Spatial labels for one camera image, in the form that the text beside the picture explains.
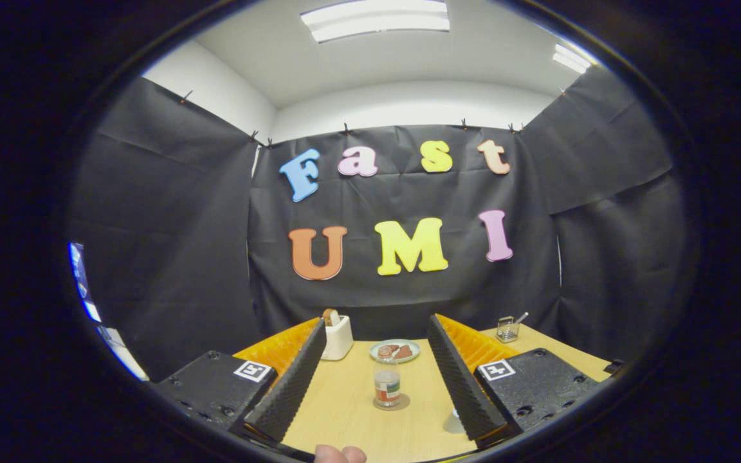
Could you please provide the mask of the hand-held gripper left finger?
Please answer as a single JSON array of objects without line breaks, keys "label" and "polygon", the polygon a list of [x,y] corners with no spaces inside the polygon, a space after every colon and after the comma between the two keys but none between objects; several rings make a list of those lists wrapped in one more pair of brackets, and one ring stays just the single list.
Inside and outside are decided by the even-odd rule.
[{"label": "hand-held gripper left finger", "polygon": [[306,320],[237,354],[208,351],[152,389],[200,425],[259,443],[280,443],[325,345],[324,320]]}]

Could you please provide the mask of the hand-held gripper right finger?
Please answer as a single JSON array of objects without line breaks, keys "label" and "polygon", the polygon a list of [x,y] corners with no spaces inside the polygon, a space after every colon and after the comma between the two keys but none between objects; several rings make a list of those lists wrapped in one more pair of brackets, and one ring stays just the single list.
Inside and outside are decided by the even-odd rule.
[{"label": "hand-held gripper right finger", "polygon": [[547,424],[598,385],[550,350],[519,354],[441,314],[430,317],[427,339],[465,434],[478,448]]}]

